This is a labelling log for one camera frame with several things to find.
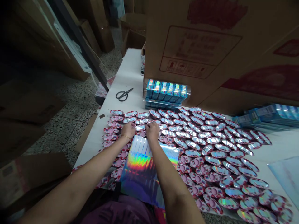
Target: terrazzo floor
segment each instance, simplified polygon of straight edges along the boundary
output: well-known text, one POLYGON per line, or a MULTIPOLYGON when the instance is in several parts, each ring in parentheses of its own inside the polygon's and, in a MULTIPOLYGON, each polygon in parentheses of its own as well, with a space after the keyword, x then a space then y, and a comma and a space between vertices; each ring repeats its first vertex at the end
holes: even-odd
MULTIPOLYGON (((100 68, 107 79, 116 75, 122 62, 122 35, 120 28, 111 28, 115 48, 100 57, 100 68)), ((78 143, 91 116, 97 113, 99 105, 95 102, 94 94, 97 90, 92 78, 77 81, 59 72, 35 70, 32 72, 32 83, 35 88, 54 93, 65 103, 47 124, 46 133, 33 144, 24 155, 63 152, 73 167, 79 153, 75 146, 78 143)), ((206 224, 245 224, 246 222, 212 214, 202 214, 206 224)))

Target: forearm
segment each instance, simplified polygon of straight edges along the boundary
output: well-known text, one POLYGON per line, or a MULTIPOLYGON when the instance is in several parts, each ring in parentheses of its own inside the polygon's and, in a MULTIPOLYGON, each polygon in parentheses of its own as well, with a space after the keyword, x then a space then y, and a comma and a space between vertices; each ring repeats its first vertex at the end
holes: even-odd
POLYGON ((128 141, 122 136, 89 160, 28 211, 20 223, 64 224, 72 221, 128 141))
POLYGON ((158 140, 149 141, 149 144, 164 198, 168 223, 205 223, 187 186, 160 147, 158 140))

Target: scissors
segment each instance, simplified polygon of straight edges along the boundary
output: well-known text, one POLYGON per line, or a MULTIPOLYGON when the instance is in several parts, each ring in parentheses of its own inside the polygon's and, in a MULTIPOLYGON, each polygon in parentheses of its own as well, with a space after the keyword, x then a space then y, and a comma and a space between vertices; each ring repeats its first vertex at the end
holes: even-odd
POLYGON ((127 98, 128 98, 128 93, 129 92, 131 92, 133 90, 133 88, 132 89, 130 89, 130 90, 128 90, 127 92, 118 92, 117 94, 116 94, 116 98, 119 100, 119 101, 121 101, 121 102, 123 102, 123 101, 126 101, 127 100, 127 98))

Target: white table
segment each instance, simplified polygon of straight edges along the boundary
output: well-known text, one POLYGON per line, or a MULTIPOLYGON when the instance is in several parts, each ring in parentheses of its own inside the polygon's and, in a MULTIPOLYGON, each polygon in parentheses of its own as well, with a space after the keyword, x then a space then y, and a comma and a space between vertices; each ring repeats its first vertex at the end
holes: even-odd
MULTIPOLYGON (((103 129, 107 127, 107 121, 109 121, 109 117, 111 116, 110 110, 121 110, 125 113, 132 110, 136 110, 138 112, 148 112, 148 110, 144 109, 145 102, 142 98, 143 76, 140 74, 140 53, 140 50, 128 49, 114 79, 114 82, 109 90, 109 93, 104 101, 104 104, 99 112, 99 115, 104 114, 105 117, 97 117, 76 161, 75 167, 85 164, 93 156, 98 154, 99 149, 103 148, 103 129), (129 93, 128 99, 126 101, 120 102, 118 99, 116 99, 115 96, 119 91, 127 91, 131 88, 133 88, 133 90, 129 93)), ((260 149, 254 150, 255 156, 245 156, 245 158, 249 159, 260 169, 258 178, 268 182, 271 190, 273 190, 276 194, 286 197, 290 201, 292 204, 292 211, 294 213, 292 223, 298 223, 298 210, 288 195, 285 193, 282 186, 276 180, 267 164, 274 161, 299 156, 299 132, 275 132, 274 134, 268 134, 267 136, 272 141, 273 145, 262 146, 260 149)), ((235 212, 233 213, 229 210, 225 210, 224 215, 239 219, 235 212)))

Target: person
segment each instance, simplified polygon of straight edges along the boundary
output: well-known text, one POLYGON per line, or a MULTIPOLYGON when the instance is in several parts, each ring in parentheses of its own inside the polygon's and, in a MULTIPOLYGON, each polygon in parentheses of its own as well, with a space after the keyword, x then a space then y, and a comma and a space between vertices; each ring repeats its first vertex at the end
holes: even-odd
MULTIPOLYGON (((71 223, 104 177, 120 150, 134 137, 135 125, 124 125, 122 134, 107 149, 94 156, 84 166, 48 193, 18 221, 19 224, 71 223)), ((203 217, 185 183, 159 145, 159 126, 152 122, 146 126, 146 135, 162 189, 166 218, 170 224, 202 224, 203 217)), ((91 211, 81 223, 158 223, 144 203, 123 196, 91 211)))

